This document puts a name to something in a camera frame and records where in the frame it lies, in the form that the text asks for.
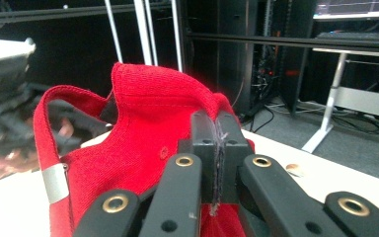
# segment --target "black wire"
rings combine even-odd
[[[254,133],[257,133],[257,131],[259,131],[261,128],[263,128],[265,125],[267,125],[268,123],[270,123],[273,120],[273,117],[274,117],[273,112],[270,109],[268,109],[267,107],[265,107],[265,109],[270,112],[271,118],[268,121],[264,122],[264,124],[260,125],[260,127],[255,129]]]
[[[254,118],[252,118],[252,121],[251,121],[251,126],[249,128],[249,131],[252,131],[252,129],[254,129],[254,122],[255,122],[255,117],[257,116],[257,114],[254,114]]]
[[[346,128],[353,128],[353,129],[356,129],[358,131],[361,131],[361,132],[365,132],[367,134],[375,134],[375,135],[379,135],[379,122],[377,121],[374,121],[370,118],[364,118],[364,117],[353,117],[353,118],[348,118],[348,119],[358,119],[358,120],[361,120],[361,121],[364,121],[364,122],[367,122],[367,123],[370,123],[372,125],[374,125],[375,129],[364,129],[356,124],[353,124],[352,122],[350,121],[347,121],[346,119],[344,118],[339,118],[339,117],[333,117],[334,121],[339,124],[340,126],[343,126],[343,127],[346,127]]]

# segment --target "white table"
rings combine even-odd
[[[326,103],[325,114],[323,116],[321,127],[303,146],[302,150],[313,153],[316,147],[322,142],[326,135],[334,127],[331,124],[331,116],[334,106],[339,106],[347,109],[353,109],[360,112],[366,112],[379,116],[379,93],[360,91],[341,87],[341,79],[343,69],[345,66],[346,57],[349,54],[379,56],[379,52],[373,51],[353,51],[353,50],[339,50],[327,48],[313,48],[315,51],[339,53],[337,71],[335,72],[334,81],[332,83],[331,92]]]
[[[379,207],[379,179],[265,137],[243,133],[255,142],[257,153],[272,157],[282,167],[299,165],[304,176],[293,179],[310,197],[323,202],[329,193],[348,191]],[[48,202],[40,172],[0,181],[0,236],[48,235]]]

